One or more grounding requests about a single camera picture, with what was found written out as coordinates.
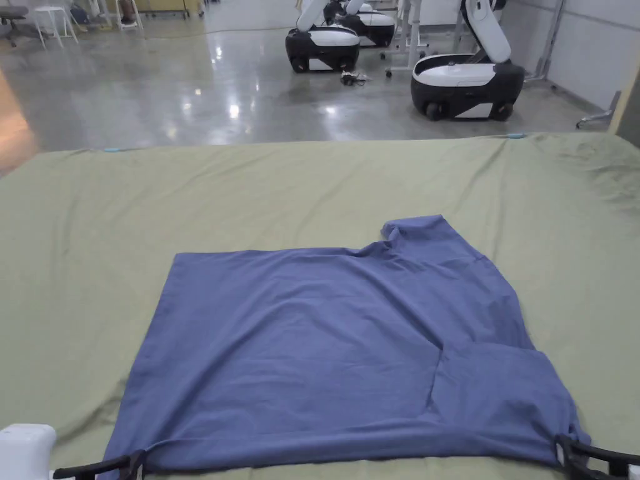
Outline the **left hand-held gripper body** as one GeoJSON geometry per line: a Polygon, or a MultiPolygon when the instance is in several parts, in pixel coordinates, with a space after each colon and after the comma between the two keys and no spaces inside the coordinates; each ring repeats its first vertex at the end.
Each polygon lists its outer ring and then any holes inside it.
{"type": "Polygon", "coordinates": [[[1,479],[51,479],[56,432],[47,424],[12,424],[1,430],[1,479]]]}

